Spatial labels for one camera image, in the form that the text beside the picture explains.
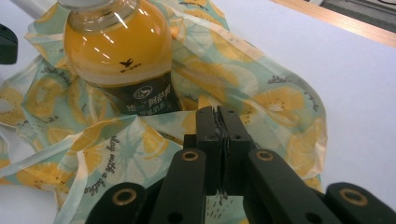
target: dark label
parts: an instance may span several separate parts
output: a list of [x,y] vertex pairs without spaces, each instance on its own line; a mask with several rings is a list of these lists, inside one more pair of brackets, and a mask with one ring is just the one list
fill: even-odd
[[180,110],[170,72],[138,84],[104,90],[118,99],[116,104],[123,114],[148,116]]

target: orange juice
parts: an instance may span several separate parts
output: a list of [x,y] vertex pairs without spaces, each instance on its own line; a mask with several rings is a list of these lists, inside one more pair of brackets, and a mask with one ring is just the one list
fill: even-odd
[[148,1],[116,0],[105,7],[72,10],[64,50],[83,79],[118,99],[122,113],[178,110],[170,78],[169,27]]

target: plastic bag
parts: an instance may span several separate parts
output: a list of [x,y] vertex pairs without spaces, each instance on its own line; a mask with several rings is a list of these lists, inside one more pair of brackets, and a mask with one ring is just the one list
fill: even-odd
[[[53,190],[55,223],[83,223],[111,186],[129,181],[147,187],[164,177],[183,135],[195,133],[195,110],[225,105],[240,115],[258,146],[279,153],[320,189],[327,135],[315,91],[230,33],[210,1],[151,2],[171,27],[172,80],[184,111],[122,115],[100,89],[68,69],[62,42],[67,10],[55,5],[26,36],[44,59],[0,86],[0,122],[15,127],[36,151],[0,169],[0,184]],[[0,148],[5,166],[7,151]],[[216,201],[207,198],[207,223],[247,222],[241,197],[213,207]]]

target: bottle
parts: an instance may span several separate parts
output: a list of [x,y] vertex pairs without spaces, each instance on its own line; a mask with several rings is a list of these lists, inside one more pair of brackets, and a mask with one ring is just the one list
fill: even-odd
[[116,99],[123,114],[179,110],[171,82],[171,36],[146,0],[58,0],[71,10],[64,52],[72,69]]

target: white table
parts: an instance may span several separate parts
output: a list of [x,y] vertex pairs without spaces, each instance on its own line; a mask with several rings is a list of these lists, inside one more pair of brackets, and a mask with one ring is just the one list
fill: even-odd
[[[321,96],[329,135],[324,186],[357,184],[396,210],[396,49],[268,0],[214,2],[235,34],[300,75]],[[1,1],[0,23],[16,33],[21,48],[17,64],[0,65],[0,81],[37,55],[23,39],[32,21],[12,2]],[[11,146],[14,161],[32,154],[23,143]],[[55,213],[51,193],[0,187],[2,223],[52,223]]]

